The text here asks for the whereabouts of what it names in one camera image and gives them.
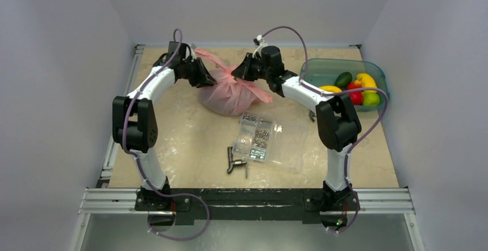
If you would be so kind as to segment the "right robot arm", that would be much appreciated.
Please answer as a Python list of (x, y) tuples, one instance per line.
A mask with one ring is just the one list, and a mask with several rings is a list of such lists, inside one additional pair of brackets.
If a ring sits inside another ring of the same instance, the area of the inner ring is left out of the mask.
[(305, 83), (285, 68), (276, 46), (264, 47), (259, 55), (248, 53), (232, 71), (244, 81), (263, 79), (279, 96), (297, 101), (315, 113), (318, 136), (327, 148), (327, 173), (322, 203), (336, 209), (353, 194), (349, 177), (350, 155), (362, 130), (354, 105), (347, 94), (333, 95)]

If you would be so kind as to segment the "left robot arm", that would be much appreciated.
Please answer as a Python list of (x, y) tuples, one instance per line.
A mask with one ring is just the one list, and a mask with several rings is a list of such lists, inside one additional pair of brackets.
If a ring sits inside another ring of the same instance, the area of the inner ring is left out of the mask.
[(154, 104), (179, 79), (187, 80), (194, 88), (216, 85), (202, 59), (188, 44), (171, 41), (167, 53), (159, 58), (143, 82), (126, 96), (112, 102), (112, 138), (134, 160), (142, 179), (140, 193), (157, 210), (165, 210), (175, 197), (189, 197), (189, 193), (172, 194), (154, 146), (158, 140), (158, 125)]

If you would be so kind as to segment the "pink plastic bag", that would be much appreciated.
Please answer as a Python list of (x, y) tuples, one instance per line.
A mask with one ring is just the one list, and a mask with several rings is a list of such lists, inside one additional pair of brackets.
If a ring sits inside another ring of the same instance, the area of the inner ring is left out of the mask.
[(227, 65), (216, 55), (201, 49), (195, 49), (198, 57), (215, 65), (209, 73), (216, 85), (201, 88), (198, 101), (203, 106), (223, 116), (238, 116), (256, 103), (271, 103), (273, 97), (254, 82), (236, 79), (231, 72), (236, 66)]

